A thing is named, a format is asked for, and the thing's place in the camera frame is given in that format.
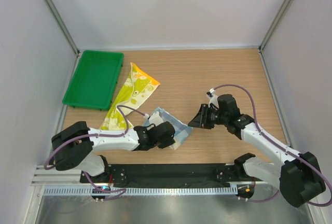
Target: plastic tray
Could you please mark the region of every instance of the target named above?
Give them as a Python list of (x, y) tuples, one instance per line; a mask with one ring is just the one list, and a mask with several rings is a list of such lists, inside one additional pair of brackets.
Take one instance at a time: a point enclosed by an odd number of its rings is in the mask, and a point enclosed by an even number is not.
[(108, 110), (122, 64), (122, 53), (84, 51), (62, 103)]

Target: gray floor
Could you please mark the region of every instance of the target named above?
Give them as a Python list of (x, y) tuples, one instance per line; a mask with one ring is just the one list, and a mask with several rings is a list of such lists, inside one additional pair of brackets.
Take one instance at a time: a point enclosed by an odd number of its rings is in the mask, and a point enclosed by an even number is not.
[[(267, 198), (272, 188), (257, 185), (254, 197)], [(86, 204), (71, 214), (71, 211)], [(91, 197), (43, 197), (37, 224), (311, 224), (308, 208), (291, 207), (282, 196), (268, 203), (238, 201), (233, 195), (127, 197), (94, 203)]]

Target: white panel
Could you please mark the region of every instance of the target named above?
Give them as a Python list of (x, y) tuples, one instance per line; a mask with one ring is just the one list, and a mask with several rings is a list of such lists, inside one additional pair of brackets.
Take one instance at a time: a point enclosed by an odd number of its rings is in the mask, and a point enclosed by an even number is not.
[[(294, 0), (265, 57), (295, 148), (310, 151), (332, 181), (332, 0)], [(326, 202), (330, 193), (319, 197)], [(322, 208), (332, 223), (332, 207)]]
[(75, 55), (43, 0), (0, 0), (0, 216), (22, 223)]
[(261, 43), (283, 0), (53, 0), (79, 49)]

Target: yellow towel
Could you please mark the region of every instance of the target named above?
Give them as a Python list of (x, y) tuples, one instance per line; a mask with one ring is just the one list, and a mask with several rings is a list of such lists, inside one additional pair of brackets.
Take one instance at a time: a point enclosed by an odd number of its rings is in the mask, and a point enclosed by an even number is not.
[[(130, 65), (131, 71), (128, 78), (109, 109), (102, 123), (102, 130), (125, 130), (125, 119), (116, 106), (125, 105), (138, 109), (160, 85), (158, 81), (140, 70), (136, 64), (131, 62)], [(131, 112), (131, 110), (127, 108), (122, 108), (121, 110), (125, 115)]]

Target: wooden tabletop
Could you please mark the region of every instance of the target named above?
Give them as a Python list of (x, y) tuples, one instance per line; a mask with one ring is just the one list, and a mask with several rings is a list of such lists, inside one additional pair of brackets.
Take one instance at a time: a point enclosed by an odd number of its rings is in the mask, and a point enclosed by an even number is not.
[[(161, 107), (183, 123), (188, 123), (200, 105), (208, 103), (206, 91), (221, 84), (238, 84), (252, 94), (258, 122), (285, 142), (256, 49), (126, 51), (114, 98), (130, 72), (130, 62), (161, 83), (140, 111), (151, 113), (156, 107)], [(252, 116), (250, 100), (243, 91), (236, 88), (217, 90), (218, 95), (225, 93), (235, 97), (241, 113)], [(77, 121), (86, 121), (89, 127), (99, 128), (105, 116), (105, 111), (69, 107), (64, 128)], [(136, 113), (128, 117), (134, 125), (144, 122)], [(248, 152), (269, 161), (252, 145), (228, 133), (225, 127), (216, 126), (212, 130), (194, 129), (177, 150), (110, 150), (97, 154), (104, 155), (109, 163), (228, 163)]]

